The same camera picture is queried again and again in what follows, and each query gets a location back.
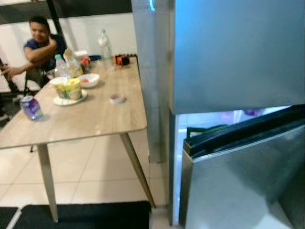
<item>table leg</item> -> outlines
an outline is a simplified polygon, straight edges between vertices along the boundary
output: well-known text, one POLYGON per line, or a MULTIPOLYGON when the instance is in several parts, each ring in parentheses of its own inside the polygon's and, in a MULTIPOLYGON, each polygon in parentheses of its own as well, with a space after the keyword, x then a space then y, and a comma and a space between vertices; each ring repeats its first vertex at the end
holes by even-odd
POLYGON ((47 144, 37 145, 44 186, 47 192, 49 206, 54 222, 58 222, 54 182, 47 144))
POLYGON ((123 133, 123 134, 120 134, 121 136, 121 139, 123 141, 123 144, 126 148, 126 151, 128 153, 128 156, 129 156, 129 159, 132 163, 132 166, 140 180, 140 183, 144 189, 144 192, 148 198, 148 201, 150 202, 151 206, 153 208, 156 207, 155 203, 154 203, 154 200, 153 200, 153 196, 151 194, 151 191, 149 189, 149 186, 148 186, 148 183, 147 183, 147 180, 145 178, 145 175, 144 175, 144 172, 143 172, 143 169, 141 167, 141 164, 139 162, 139 159, 138 159, 138 156, 134 150, 134 147, 132 145, 132 142, 130 140, 130 137, 128 135, 128 133, 123 133))

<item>dark blue shirt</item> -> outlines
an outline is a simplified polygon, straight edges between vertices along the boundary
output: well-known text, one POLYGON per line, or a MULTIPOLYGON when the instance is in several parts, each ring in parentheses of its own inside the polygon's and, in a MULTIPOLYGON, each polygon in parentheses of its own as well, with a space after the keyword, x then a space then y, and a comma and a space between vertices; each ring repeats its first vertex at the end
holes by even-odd
MULTIPOLYGON (((57 49, 55 54, 60 54, 61 57, 63 58, 63 53, 67 48, 63 38, 60 35, 54 35, 54 34, 51 34, 51 38, 54 39, 57 43, 57 49)), ((29 47, 31 49, 38 49, 41 48, 42 46, 39 46, 39 44, 34 39, 30 39, 24 44, 23 48, 25 47, 29 47)), ((51 69, 54 69, 55 67, 56 67, 56 61, 54 57, 50 58, 49 61, 41 65, 41 69, 46 72, 51 69)))

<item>blue light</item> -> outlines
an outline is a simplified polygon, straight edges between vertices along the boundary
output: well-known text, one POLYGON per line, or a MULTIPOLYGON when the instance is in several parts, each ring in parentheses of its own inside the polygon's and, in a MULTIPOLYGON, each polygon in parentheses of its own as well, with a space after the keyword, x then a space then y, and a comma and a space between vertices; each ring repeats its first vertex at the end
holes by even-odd
POLYGON ((155 12, 156 11, 156 9, 154 8, 154 6, 153 6, 153 0, 149 0, 149 5, 150 5, 150 7, 151 7, 151 10, 153 11, 153 12, 155 12))

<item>black hair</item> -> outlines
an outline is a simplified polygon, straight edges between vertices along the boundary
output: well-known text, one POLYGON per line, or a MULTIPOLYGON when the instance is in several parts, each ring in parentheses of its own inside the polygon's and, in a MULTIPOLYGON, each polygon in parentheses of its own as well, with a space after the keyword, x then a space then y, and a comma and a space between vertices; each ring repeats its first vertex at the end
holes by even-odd
POLYGON ((44 25, 47 28, 47 30, 51 33, 49 23, 45 17, 42 17, 42 16, 31 17, 29 23, 31 23, 31 22, 37 22, 39 24, 44 25))

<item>black mat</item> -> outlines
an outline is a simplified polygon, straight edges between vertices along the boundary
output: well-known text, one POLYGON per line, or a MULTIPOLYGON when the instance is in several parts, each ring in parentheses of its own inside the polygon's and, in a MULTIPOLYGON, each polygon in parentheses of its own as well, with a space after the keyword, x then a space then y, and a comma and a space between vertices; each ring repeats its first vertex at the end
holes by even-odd
POLYGON ((6 229, 18 208, 0 208, 0 229, 6 229))
POLYGON ((28 205, 14 229, 148 229, 150 204, 147 201, 58 205, 58 223, 51 219, 48 205, 28 205))

